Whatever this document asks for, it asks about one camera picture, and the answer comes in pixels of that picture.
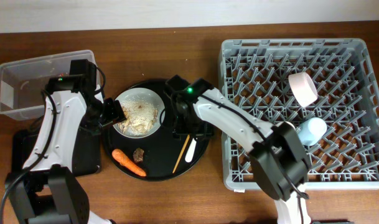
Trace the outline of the wooden chopstick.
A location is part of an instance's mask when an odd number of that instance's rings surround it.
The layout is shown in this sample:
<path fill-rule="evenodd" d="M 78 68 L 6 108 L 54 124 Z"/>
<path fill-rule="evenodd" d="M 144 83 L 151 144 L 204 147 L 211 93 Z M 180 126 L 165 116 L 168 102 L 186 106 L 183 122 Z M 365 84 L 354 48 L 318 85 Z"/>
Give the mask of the wooden chopstick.
<path fill-rule="evenodd" d="M 182 149 L 180 150 L 179 156 L 178 156 L 178 158 L 176 160 L 174 169 L 172 171 L 173 174 L 176 172 L 176 169 L 177 169 L 177 167 L 179 165 L 179 162 L 180 162 L 180 160 L 182 158 L 182 155 L 183 155 L 183 153 L 184 153 L 184 151 L 185 151 L 185 149 L 187 147 L 187 144 L 188 144 L 189 140 L 190 140 L 190 135 L 188 134 L 187 137 L 186 137 L 186 139 L 185 139 L 184 145 L 182 146 Z"/>

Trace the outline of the light blue cup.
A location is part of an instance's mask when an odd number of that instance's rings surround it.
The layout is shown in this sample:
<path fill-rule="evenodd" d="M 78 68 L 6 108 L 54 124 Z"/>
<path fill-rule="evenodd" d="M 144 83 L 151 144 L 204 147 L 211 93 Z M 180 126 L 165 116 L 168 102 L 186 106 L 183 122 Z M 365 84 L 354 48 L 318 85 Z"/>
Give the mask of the light blue cup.
<path fill-rule="evenodd" d="M 321 118 L 310 118 L 300 124 L 299 129 L 298 136 L 302 144 L 313 146 L 321 140 L 327 131 L 327 125 Z"/>

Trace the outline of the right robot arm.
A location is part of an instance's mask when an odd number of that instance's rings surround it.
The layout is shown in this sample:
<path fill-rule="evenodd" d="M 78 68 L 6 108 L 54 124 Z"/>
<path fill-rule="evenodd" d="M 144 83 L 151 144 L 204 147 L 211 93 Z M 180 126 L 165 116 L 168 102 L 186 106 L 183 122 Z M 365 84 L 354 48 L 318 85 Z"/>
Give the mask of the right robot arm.
<path fill-rule="evenodd" d="M 166 81 L 165 92 L 176 135 L 203 138 L 208 124 L 220 129 L 248 154 L 254 180 L 274 200 L 278 223 L 311 222 L 305 192 L 311 162 L 291 123 L 255 118 L 202 78 L 190 84 L 176 75 Z"/>

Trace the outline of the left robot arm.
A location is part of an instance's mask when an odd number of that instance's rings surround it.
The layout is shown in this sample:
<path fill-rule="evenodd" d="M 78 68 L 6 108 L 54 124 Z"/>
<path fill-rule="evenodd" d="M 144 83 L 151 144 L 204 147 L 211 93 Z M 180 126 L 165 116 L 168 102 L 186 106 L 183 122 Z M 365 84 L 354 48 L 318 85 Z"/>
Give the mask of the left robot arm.
<path fill-rule="evenodd" d="M 51 78 L 42 90 L 45 114 L 35 146 L 20 173 L 10 173 L 0 223 L 10 201 L 20 223 L 109 223 L 90 210 L 72 171 L 79 129 L 97 135 L 125 119 L 118 101 L 102 99 L 95 75 Z"/>

